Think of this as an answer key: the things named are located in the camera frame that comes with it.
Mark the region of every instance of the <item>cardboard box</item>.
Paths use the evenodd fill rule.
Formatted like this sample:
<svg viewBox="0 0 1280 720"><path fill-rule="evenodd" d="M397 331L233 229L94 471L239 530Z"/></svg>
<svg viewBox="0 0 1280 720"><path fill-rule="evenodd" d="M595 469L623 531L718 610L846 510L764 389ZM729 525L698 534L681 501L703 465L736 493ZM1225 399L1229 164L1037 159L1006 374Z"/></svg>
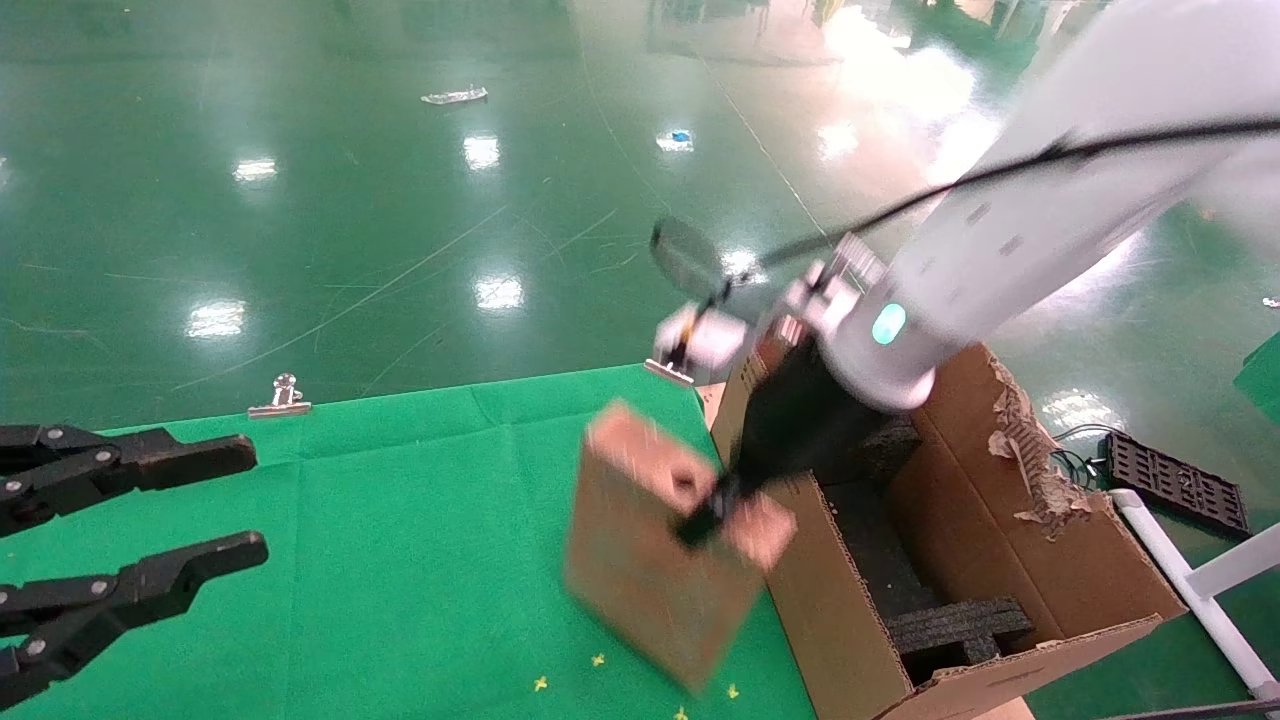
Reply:
<svg viewBox="0 0 1280 720"><path fill-rule="evenodd" d="M749 357L722 392L722 459L767 373L762 355L777 351ZM1014 655L913 687L818 484L774 487L799 529L768 587L820 720L969 720L1185 612L1105 495L1037 470L1052 439L986 346L938 370L913 423L923 443L886 496L913 565L951 602L1016 597L1036 630Z"/></svg>
<svg viewBox="0 0 1280 720"><path fill-rule="evenodd" d="M767 496L744 502L701 551L671 532L712 491L716 468L621 401L586 429L564 583L690 691L701 691L795 534Z"/></svg>

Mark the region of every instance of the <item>green cloth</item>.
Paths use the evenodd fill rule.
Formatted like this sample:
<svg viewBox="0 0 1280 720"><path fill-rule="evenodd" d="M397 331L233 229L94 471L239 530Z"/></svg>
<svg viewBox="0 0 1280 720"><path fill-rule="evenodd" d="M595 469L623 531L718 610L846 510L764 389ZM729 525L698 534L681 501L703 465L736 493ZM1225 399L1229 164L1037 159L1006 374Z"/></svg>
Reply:
<svg viewBox="0 0 1280 720"><path fill-rule="evenodd" d="M1280 333L1244 359L1235 387L1267 418L1280 423Z"/></svg>
<svg viewBox="0 0 1280 720"><path fill-rule="evenodd" d="M131 630L6 717L813 717L767 593L694 698L564 592L582 429L613 397L713 455L694 393L640 368L166 425L184 441L246 433L260 466L8 538L6 582L114 571L246 529L266 536L270 560L210 582L186 615Z"/></svg>

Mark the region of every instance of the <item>black cable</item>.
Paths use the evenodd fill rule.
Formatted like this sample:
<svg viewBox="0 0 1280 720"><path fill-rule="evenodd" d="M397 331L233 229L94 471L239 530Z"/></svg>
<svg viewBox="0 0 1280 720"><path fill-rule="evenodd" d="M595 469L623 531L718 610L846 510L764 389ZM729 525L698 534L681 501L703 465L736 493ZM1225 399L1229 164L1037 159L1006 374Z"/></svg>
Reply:
<svg viewBox="0 0 1280 720"><path fill-rule="evenodd" d="M1069 437L1071 437L1074 434L1083 433L1085 430L1102 430L1102 432L1107 432L1107 433L1120 433L1120 434L1123 434L1125 437L1129 437L1129 433L1121 430L1120 428L1112 428L1111 425L1106 425L1103 423L1082 423L1079 425L1075 425L1074 428L1069 428L1069 429L1066 429L1066 430L1064 430L1061 433L1057 433L1056 436L1053 436L1053 439L1055 441L1062 441L1062 439L1066 439L1066 438L1069 438Z"/></svg>
<svg viewBox="0 0 1280 720"><path fill-rule="evenodd" d="M1073 450L1066 450L1065 447L1060 447L1057 450L1053 450L1053 451L1050 452L1050 455L1057 457L1059 460L1062 461L1064 465L1066 465L1066 469L1068 469L1068 471L1071 475L1071 482L1073 483L1083 487L1084 489L1098 489L1097 483L1093 482L1097 478L1097 470L1093 468L1093 462L1092 461L1085 460L1084 457L1080 456L1080 454L1078 454L1078 452L1075 452ZM1075 462L1080 464L1079 471L1080 471L1080 477L1083 478L1083 480L1076 479L1076 466L1075 466Z"/></svg>
<svg viewBox="0 0 1280 720"><path fill-rule="evenodd" d="M1073 486L1080 486L1083 488L1088 488L1088 486L1084 484L1084 483L1082 483L1079 480L1079 478L1076 477L1076 474L1075 474L1075 464L1071 461L1070 457L1066 456L1066 454L1064 451L1055 450L1055 451L1050 452L1048 455L1050 455L1050 457L1052 457L1052 459L1057 460L1059 462L1061 462L1064 468L1066 468L1068 479L1071 480Z"/></svg>
<svg viewBox="0 0 1280 720"><path fill-rule="evenodd" d="M1103 152L1116 150L1137 150L1158 145L1202 142L1224 137L1267 135L1275 132L1280 132L1280 118L1248 118L1198 126L1156 128L1129 135L1116 135L1102 140L1082 142L1080 145L1068 145L1065 141L1059 141L1050 145L1037 155L1029 155L1019 160L1011 160L983 170L970 170L969 174L955 182L908 196L844 229L828 234L808 237L790 245L785 245L760 258L756 266L768 269L773 265L795 260L796 258L805 256L818 250L828 250L835 241L838 241L847 233L863 234L881 223L884 223L886 220L900 215L927 200L932 200L957 187L997 181L1009 176L1024 173L1041 165L1052 165L1065 163L1068 160L1087 161Z"/></svg>

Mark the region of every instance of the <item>white stand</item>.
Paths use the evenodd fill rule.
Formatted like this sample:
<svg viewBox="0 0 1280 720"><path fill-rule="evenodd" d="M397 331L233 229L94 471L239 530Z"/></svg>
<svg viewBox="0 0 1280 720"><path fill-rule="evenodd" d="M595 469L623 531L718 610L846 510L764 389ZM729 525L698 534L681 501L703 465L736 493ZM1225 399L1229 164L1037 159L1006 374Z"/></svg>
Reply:
<svg viewBox="0 0 1280 720"><path fill-rule="evenodd" d="M1174 542L1151 516L1138 493L1130 489L1114 489L1115 501L1125 521L1134 534L1147 546L1147 552L1156 560L1160 569L1183 597L1187 607L1196 614L1204 630L1226 656L1231 666L1258 700L1280 698L1280 683L1253 652L1248 641L1226 616L1215 596L1235 587L1249 578L1280 566L1280 525L1274 525L1253 538L1243 542L1221 556L1192 570ZM1280 720L1280 711L1268 712L1270 720Z"/></svg>

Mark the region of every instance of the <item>robotic arm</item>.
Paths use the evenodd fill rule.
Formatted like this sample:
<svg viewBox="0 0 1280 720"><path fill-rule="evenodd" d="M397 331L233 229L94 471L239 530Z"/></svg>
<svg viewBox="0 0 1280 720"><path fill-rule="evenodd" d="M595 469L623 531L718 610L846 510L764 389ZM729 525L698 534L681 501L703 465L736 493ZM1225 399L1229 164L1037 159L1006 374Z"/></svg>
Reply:
<svg viewBox="0 0 1280 720"><path fill-rule="evenodd" d="M1030 88L974 172L1151 127L1280 117L1275 37L1274 0L1123 0ZM762 320L795 347L753 395L736 457L678 534L698 544L763 484L919 407L934 368L1174 204L1215 197L1245 234L1267 232L1277 168L1280 142L1256 137L1098 155L952 190L887 269L846 237L829 266L810 269ZM845 282L846 269L865 292ZM663 323L658 365L723 369L750 333L727 331L714 313L686 307ZM700 331L707 315L716 332Z"/></svg>

